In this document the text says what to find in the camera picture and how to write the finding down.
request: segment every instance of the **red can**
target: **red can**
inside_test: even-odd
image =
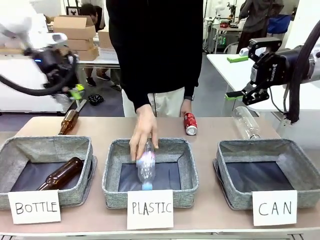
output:
[[[185,128],[185,132],[188,135],[196,135],[197,131],[198,131],[198,126],[197,126],[197,121],[195,118],[195,115],[193,115],[193,113],[191,112],[187,112],[184,115],[184,128]]]

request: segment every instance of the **black wristwatch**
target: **black wristwatch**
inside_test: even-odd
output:
[[[184,99],[193,101],[193,100],[195,99],[195,95],[192,95],[192,96],[184,96]]]

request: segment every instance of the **plastic bottle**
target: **plastic bottle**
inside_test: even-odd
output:
[[[243,139],[260,139],[260,127],[246,107],[238,106],[232,118]]]
[[[84,164],[79,158],[71,158],[64,165],[51,173],[37,191],[62,189],[82,171],[83,167]]]
[[[147,140],[142,157],[136,161],[138,177],[142,182],[142,190],[152,190],[156,175],[155,150],[150,139]]]
[[[72,128],[76,125],[78,117],[79,112],[73,109],[69,110],[61,122],[61,129],[59,135],[66,135],[68,132],[70,132]]]

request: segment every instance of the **person's left hand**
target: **person's left hand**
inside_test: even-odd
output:
[[[181,109],[180,109],[180,117],[184,117],[186,113],[192,112],[191,102],[192,101],[189,99],[183,100],[183,103],[182,103]]]

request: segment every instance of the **white paper label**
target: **white paper label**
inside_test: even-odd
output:
[[[253,225],[271,226],[297,223],[296,190],[253,191]]]
[[[58,190],[8,192],[14,224],[60,222]]]
[[[172,190],[128,191],[127,229],[174,227]]]

